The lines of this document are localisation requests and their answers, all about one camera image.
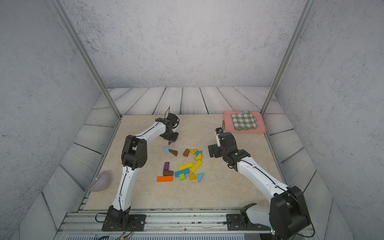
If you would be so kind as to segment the brown slanted wooden block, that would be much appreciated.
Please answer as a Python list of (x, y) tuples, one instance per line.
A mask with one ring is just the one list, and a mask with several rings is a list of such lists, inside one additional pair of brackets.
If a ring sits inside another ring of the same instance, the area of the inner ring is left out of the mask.
[(175, 150), (171, 150), (171, 149), (169, 149), (169, 152), (170, 152), (172, 155), (174, 155), (175, 157), (178, 156), (178, 152), (175, 151)]

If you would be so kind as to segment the lime green long block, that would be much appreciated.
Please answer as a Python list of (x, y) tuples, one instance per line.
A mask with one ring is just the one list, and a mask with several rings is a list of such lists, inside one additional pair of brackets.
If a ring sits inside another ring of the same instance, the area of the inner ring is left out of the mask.
[(201, 160), (198, 160), (191, 168), (190, 168), (190, 172), (191, 173), (194, 173), (195, 171), (197, 171), (199, 169), (199, 167), (203, 164), (203, 162)]

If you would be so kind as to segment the light blue triangle block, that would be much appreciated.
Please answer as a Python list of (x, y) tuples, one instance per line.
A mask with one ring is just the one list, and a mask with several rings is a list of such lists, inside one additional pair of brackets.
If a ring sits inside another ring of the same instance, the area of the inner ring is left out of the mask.
[(204, 173), (198, 174), (198, 181), (199, 181), (199, 183), (201, 182), (203, 177), (204, 177)]

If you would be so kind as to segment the yellow long wooden block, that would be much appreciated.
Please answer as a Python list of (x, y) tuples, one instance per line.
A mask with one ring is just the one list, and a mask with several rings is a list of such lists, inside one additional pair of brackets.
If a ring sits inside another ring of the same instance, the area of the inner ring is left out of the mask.
[(194, 166), (194, 163), (193, 163), (193, 162), (189, 162), (189, 163), (180, 165), (180, 166), (179, 166), (179, 171), (184, 170), (184, 169), (189, 169), (189, 168), (191, 168), (191, 167), (193, 167), (193, 166)]

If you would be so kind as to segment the teal long wooden block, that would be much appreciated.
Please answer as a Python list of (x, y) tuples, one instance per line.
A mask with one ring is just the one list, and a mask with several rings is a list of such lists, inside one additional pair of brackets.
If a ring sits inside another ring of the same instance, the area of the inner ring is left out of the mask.
[(186, 174), (189, 174), (189, 173), (190, 173), (190, 169), (189, 168), (177, 171), (177, 172), (175, 172), (175, 178), (178, 178), (181, 174), (186, 175)]

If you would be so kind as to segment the dark brown rectangular block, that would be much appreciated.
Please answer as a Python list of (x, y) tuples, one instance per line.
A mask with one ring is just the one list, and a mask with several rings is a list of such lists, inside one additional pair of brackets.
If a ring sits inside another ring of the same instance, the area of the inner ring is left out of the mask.
[(174, 172), (169, 170), (163, 170), (163, 176), (173, 176)]

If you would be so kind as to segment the green small cube block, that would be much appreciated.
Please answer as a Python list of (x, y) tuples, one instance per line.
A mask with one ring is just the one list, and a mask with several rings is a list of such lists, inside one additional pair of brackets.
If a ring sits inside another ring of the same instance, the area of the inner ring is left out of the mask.
[(186, 180), (185, 174), (180, 174), (179, 179), (180, 179), (180, 181), (185, 181)]

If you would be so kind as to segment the orange long wooden block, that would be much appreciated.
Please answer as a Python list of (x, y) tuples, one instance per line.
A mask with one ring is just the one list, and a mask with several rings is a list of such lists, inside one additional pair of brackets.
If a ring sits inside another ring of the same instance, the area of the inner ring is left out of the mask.
[(172, 182), (173, 176), (159, 176), (157, 177), (158, 183), (164, 183), (164, 182)]

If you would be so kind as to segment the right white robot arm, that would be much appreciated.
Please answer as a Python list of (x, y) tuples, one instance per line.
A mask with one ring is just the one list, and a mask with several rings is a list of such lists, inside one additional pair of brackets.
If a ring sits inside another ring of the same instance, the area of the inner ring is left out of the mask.
[(300, 188), (289, 187), (264, 170), (245, 150), (239, 150), (231, 133), (217, 128), (216, 144), (209, 145), (212, 158), (223, 158), (230, 169), (249, 179), (266, 197), (268, 208), (251, 203), (239, 214), (227, 215), (228, 230), (270, 229), (282, 240), (299, 235), (299, 232), (312, 225), (312, 220)]

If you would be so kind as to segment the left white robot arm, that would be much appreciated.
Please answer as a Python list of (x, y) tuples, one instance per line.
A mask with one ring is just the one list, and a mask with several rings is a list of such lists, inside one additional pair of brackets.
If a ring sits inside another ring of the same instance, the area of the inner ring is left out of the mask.
[(134, 185), (140, 169), (148, 160), (148, 144), (157, 137), (175, 142), (179, 135), (176, 132), (179, 122), (176, 115), (169, 114), (166, 118), (156, 118), (141, 133), (126, 137), (121, 155), (122, 177), (116, 197), (108, 209), (106, 221), (121, 226), (128, 222)]

